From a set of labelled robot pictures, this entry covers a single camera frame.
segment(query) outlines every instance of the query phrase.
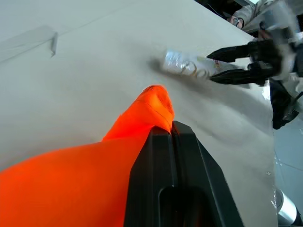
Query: person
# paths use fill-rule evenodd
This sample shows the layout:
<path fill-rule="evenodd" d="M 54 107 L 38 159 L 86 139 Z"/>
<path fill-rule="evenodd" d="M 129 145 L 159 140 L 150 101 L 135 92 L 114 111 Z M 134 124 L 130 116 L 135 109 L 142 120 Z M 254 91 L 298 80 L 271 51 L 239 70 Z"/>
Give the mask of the person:
<path fill-rule="evenodd" d="M 258 16 L 264 9 L 266 9 L 275 0 L 260 0 L 255 5 L 247 5 L 236 11 L 228 21 L 234 24 L 235 19 L 237 20 L 236 26 L 239 29 L 245 30 L 245 26 Z"/>

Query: white table surface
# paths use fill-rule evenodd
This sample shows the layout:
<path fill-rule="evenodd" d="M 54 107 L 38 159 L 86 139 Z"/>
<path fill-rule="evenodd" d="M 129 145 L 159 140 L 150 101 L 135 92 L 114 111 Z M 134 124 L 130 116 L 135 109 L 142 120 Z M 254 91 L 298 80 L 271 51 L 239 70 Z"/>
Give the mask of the white table surface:
<path fill-rule="evenodd" d="M 166 48 L 207 55 L 251 36 L 193 0 L 10 0 L 0 9 L 0 41 L 42 25 L 59 32 L 54 57 L 47 42 L 0 63 L 1 169 L 101 140 L 144 88 L 162 84 L 176 120 L 223 169 L 245 226 L 277 226 L 268 88 L 199 85 L 154 64 Z"/>

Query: person's hand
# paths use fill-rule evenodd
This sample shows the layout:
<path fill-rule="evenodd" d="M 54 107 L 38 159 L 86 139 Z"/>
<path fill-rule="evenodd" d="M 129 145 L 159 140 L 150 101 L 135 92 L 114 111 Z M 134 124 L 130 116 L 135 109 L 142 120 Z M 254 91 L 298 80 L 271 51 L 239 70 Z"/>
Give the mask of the person's hand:
<path fill-rule="evenodd" d="M 232 16 L 231 18 L 228 18 L 227 21 L 228 21 L 229 23 L 235 25 L 235 24 L 234 24 L 234 19 L 237 19 L 237 18 L 234 17 L 234 16 Z M 237 28 L 241 29 L 241 28 L 243 28 L 244 22 L 243 22 L 243 19 L 241 19 L 241 18 L 239 18 L 238 20 L 239 20 L 239 22 L 238 22 L 238 24 L 237 24 Z"/>

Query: plastic bottle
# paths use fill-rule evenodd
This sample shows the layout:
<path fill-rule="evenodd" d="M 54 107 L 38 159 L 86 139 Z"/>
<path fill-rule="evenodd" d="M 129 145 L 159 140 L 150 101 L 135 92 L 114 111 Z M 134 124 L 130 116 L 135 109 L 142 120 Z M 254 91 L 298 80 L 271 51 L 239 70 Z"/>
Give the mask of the plastic bottle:
<path fill-rule="evenodd" d="M 223 71 L 239 68 L 227 62 L 171 50 L 166 51 L 161 67 L 163 71 L 169 73 L 191 76 L 201 80 L 209 79 Z"/>

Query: orange fabric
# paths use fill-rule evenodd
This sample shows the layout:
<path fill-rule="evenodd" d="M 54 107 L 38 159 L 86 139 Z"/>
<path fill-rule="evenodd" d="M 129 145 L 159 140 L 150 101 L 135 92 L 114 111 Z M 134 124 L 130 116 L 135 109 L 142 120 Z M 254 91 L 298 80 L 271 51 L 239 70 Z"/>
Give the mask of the orange fabric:
<path fill-rule="evenodd" d="M 161 86 L 145 89 L 101 142 L 46 153 L 0 173 L 2 227 L 122 227 L 129 173 L 150 129 L 171 130 Z"/>

